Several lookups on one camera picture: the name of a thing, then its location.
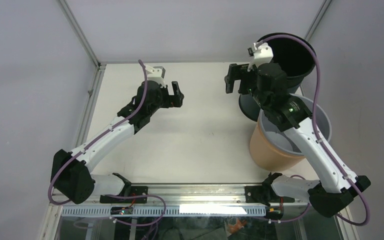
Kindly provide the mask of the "dark blue bin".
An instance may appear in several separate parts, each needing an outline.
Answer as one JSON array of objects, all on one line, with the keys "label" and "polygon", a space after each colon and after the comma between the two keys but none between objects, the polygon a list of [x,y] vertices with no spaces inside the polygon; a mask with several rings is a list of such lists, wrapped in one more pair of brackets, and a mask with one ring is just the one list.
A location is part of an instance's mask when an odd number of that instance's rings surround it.
[{"label": "dark blue bin", "polygon": [[241,112],[250,120],[257,122],[261,108],[250,94],[240,94],[238,105]]}]

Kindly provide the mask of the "black ribbed bin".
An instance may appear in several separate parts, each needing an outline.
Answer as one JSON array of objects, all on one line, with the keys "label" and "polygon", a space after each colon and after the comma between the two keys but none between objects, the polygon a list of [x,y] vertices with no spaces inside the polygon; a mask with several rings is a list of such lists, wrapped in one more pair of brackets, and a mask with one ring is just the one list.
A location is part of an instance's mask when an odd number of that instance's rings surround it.
[{"label": "black ribbed bin", "polygon": [[287,75],[287,91],[291,94],[295,93],[300,87],[302,81],[308,76],[315,67],[315,62],[309,51],[300,43],[289,38],[274,38],[267,40],[276,35],[288,35],[304,42],[310,49],[313,47],[303,38],[283,32],[274,32],[266,34],[258,39],[268,43],[273,52],[272,62],[279,64],[281,69]]}]

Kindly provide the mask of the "grey plastic bin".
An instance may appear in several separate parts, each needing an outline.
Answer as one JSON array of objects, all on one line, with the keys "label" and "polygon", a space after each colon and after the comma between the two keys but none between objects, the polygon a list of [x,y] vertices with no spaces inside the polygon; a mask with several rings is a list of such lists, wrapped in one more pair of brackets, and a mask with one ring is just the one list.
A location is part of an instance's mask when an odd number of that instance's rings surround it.
[{"label": "grey plastic bin", "polygon": [[[321,133],[329,142],[332,137],[331,121],[326,112],[318,104],[316,106],[317,127],[319,130],[321,130]],[[279,129],[268,120],[262,110],[259,112],[257,124],[260,131],[262,132],[262,135],[266,137],[268,142],[276,149],[296,156],[303,155],[297,145],[292,142],[292,140],[283,132],[280,132]]]}]

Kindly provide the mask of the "orange capybara bin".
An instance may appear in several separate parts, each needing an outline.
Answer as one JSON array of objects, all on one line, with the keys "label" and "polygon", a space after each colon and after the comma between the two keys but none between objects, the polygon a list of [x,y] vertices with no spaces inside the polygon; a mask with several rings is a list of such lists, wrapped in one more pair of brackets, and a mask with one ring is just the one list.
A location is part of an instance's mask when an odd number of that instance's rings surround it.
[{"label": "orange capybara bin", "polygon": [[305,159],[303,155],[292,152],[291,148],[286,137],[275,132],[266,135],[260,124],[256,125],[249,142],[252,160],[269,172],[286,171]]}]

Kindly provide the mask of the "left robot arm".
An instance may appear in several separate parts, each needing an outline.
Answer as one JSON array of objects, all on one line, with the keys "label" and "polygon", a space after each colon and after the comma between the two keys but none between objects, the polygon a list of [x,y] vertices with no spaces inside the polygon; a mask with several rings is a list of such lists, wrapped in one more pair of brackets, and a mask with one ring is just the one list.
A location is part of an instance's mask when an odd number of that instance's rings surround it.
[{"label": "left robot arm", "polygon": [[[129,180],[119,173],[97,175],[92,172],[116,146],[145,127],[157,110],[183,105],[185,96],[179,83],[172,81],[171,85],[173,94],[169,94],[167,85],[161,82],[144,81],[131,101],[91,140],[70,151],[57,151],[53,156],[48,189],[50,201],[55,205],[81,204],[91,196],[103,196],[112,197],[118,203],[127,202],[131,196]],[[54,189],[67,200],[53,200]]]}]

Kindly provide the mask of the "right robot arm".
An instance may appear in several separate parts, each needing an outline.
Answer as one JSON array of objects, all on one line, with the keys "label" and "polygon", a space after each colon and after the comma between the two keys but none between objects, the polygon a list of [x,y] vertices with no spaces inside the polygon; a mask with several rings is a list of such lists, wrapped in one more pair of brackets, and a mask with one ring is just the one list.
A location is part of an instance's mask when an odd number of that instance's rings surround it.
[{"label": "right robot arm", "polygon": [[263,204],[280,197],[294,198],[330,218],[371,185],[367,176],[356,175],[341,161],[313,123],[315,111],[288,93],[287,74],[279,64],[250,67],[233,63],[224,78],[226,93],[232,93],[235,81],[240,82],[239,93],[252,96],[268,121],[299,148],[318,176],[317,180],[304,180],[271,173],[262,182]]}]

